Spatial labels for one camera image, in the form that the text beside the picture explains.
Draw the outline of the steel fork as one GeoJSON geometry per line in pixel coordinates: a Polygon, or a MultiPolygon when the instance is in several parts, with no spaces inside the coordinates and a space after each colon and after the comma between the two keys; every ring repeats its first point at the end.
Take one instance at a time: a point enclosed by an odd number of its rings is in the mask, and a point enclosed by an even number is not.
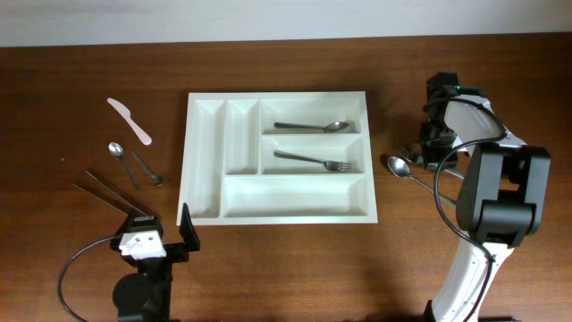
{"type": "MultiPolygon", "coordinates": [[[[417,154],[411,148],[407,148],[405,146],[402,146],[399,148],[398,153],[412,164],[424,165],[423,156],[421,154],[417,154]]],[[[447,172],[448,174],[456,176],[459,179],[465,178],[465,175],[463,173],[461,173],[460,171],[455,170],[455,169],[446,168],[446,169],[444,169],[444,172],[447,172]]]]}
{"type": "Polygon", "coordinates": [[[328,170],[330,172],[347,172],[352,168],[351,163],[338,162],[338,161],[332,161],[332,160],[322,160],[322,159],[316,159],[316,158],[312,158],[312,157],[304,157],[304,156],[299,156],[299,155],[281,152],[278,150],[274,151],[273,155],[275,157],[278,157],[278,158],[316,163],[316,164],[322,165],[326,170],[328,170]]]}

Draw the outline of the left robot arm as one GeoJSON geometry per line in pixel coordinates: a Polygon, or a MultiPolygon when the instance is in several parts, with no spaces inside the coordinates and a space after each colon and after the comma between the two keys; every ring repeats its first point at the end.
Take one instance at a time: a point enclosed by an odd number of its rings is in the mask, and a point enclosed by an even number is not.
{"type": "Polygon", "coordinates": [[[164,229],[157,216],[142,216],[132,209],[112,238],[110,249],[137,271],[122,277],[114,287],[113,303],[120,321],[170,319],[172,266],[187,262],[200,250],[189,208],[181,208],[181,242],[163,242],[164,229]]]}

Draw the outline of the steel tweezers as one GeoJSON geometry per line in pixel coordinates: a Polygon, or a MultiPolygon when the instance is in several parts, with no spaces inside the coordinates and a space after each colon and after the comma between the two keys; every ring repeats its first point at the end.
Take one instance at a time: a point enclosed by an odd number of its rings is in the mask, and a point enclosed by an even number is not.
{"type": "Polygon", "coordinates": [[[147,216],[147,212],[135,199],[124,194],[122,190],[102,178],[97,172],[86,170],[85,173],[93,184],[75,182],[73,184],[75,188],[125,214],[134,210],[138,216],[147,216]]]}

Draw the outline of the steel tablespoon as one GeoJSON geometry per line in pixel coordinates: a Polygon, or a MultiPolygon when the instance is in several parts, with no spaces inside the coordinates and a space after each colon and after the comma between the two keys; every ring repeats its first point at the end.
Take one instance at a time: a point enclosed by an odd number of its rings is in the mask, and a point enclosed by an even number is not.
{"type": "MultiPolygon", "coordinates": [[[[425,182],[422,182],[421,180],[419,180],[418,178],[416,178],[410,171],[407,163],[399,158],[399,157],[388,157],[387,159],[387,166],[389,168],[389,170],[396,176],[399,177],[401,179],[410,179],[413,182],[416,182],[417,184],[419,184],[420,186],[422,186],[424,189],[426,189],[427,191],[430,191],[431,193],[434,193],[433,187],[428,185],[425,182]]],[[[437,193],[436,196],[445,204],[449,205],[452,208],[456,207],[456,201],[446,197],[440,193],[437,193]]]]}
{"type": "Polygon", "coordinates": [[[319,130],[325,133],[342,131],[349,128],[348,123],[340,121],[329,123],[325,126],[297,124],[297,123],[278,123],[278,122],[274,123],[273,126],[278,129],[308,129],[308,130],[319,130]]]}

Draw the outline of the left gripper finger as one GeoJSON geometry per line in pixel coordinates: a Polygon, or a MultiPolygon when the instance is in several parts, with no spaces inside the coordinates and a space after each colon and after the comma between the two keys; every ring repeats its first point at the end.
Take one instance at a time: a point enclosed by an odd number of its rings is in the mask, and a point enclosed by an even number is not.
{"type": "Polygon", "coordinates": [[[179,232],[187,251],[200,251],[200,239],[198,238],[194,225],[192,224],[187,203],[182,204],[179,232]]]}
{"type": "Polygon", "coordinates": [[[155,218],[146,216],[137,209],[132,209],[126,219],[127,229],[152,229],[155,226],[155,218]]]}

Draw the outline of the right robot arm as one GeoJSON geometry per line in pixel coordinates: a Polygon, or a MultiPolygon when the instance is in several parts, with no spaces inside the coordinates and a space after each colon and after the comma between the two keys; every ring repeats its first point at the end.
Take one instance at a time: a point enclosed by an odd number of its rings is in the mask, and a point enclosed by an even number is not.
{"type": "Polygon", "coordinates": [[[462,86],[455,72],[426,82],[427,122],[420,130],[424,169],[433,172],[439,212],[441,173],[470,162],[454,201],[456,219],[444,223],[459,237],[446,281],[425,306],[428,321],[477,321],[479,309],[503,262],[541,223],[551,156],[527,145],[493,112],[484,91],[462,86]]]}

